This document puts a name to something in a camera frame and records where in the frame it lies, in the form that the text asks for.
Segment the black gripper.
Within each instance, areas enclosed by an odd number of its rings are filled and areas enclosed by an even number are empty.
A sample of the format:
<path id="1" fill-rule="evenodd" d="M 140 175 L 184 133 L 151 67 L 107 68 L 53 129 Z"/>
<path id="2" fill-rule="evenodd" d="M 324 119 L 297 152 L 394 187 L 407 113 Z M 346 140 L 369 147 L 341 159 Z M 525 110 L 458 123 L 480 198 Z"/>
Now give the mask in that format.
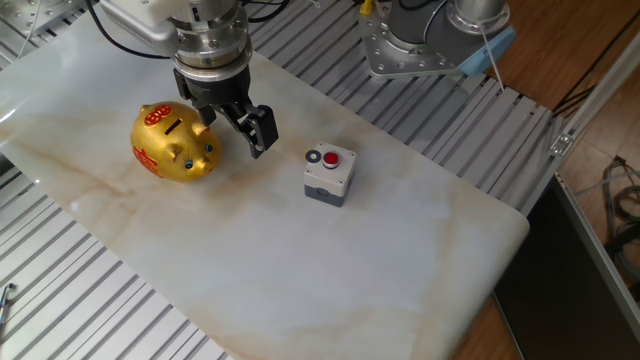
<path id="1" fill-rule="evenodd" d="M 224 80 L 200 81 L 173 69 L 179 95 L 191 100 L 202 123 L 210 126 L 222 114 L 234 130 L 249 144 L 251 157 L 259 158 L 279 138 L 273 110 L 267 105 L 254 106 L 250 101 L 250 70 Z"/>

